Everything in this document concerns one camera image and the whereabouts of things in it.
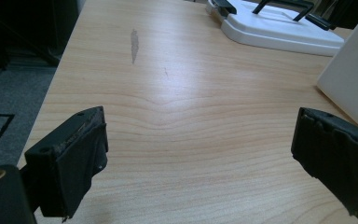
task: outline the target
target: scratch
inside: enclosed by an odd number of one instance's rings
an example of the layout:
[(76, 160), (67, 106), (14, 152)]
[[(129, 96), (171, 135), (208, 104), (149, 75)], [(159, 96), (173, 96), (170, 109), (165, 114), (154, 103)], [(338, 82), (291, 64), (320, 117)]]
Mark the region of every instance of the scratch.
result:
[(139, 40), (138, 40), (137, 33), (138, 32), (135, 29), (132, 29), (132, 33), (131, 33), (132, 64), (135, 63), (136, 54), (138, 53), (138, 49), (139, 49)]

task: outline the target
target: gray carpet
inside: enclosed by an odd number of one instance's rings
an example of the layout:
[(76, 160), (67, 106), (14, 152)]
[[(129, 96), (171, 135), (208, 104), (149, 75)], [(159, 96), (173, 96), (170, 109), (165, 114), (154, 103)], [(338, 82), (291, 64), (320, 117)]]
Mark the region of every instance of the gray carpet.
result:
[(0, 71), (0, 164), (16, 165), (56, 68), (32, 55), (10, 58)]

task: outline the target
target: wood grain surface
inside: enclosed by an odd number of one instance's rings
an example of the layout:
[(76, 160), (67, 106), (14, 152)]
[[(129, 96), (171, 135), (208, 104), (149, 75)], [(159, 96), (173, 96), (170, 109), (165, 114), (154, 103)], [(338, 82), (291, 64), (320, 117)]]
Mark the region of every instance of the wood grain surface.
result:
[(331, 58), (238, 44), (204, 8), (86, 2), (25, 148), (103, 105), (109, 162), (67, 223), (357, 223), (290, 152), (301, 106), (348, 119), (315, 86)]

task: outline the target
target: black handle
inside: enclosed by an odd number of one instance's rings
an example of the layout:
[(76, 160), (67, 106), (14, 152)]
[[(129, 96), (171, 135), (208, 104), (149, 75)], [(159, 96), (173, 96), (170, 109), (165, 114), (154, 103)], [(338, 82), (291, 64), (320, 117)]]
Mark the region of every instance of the black handle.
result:
[(301, 18), (303, 18), (305, 15), (307, 15), (312, 9), (314, 4), (312, 2), (307, 2), (303, 0), (262, 0), (258, 6), (253, 11), (254, 14), (258, 14), (263, 7), (269, 3), (274, 2), (282, 5), (287, 5), (291, 7), (301, 7), (304, 8), (294, 19), (293, 21), (299, 21)]

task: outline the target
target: wooden table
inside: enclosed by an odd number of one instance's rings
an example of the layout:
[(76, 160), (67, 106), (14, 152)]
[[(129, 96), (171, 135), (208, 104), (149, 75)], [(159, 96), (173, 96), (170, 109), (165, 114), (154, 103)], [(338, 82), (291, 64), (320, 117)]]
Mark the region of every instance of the wooden table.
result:
[(348, 119), (315, 86), (331, 58), (235, 43), (204, 8), (84, 6), (26, 146), (103, 105), (108, 166), (68, 223), (358, 222), (290, 152), (301, 106)]

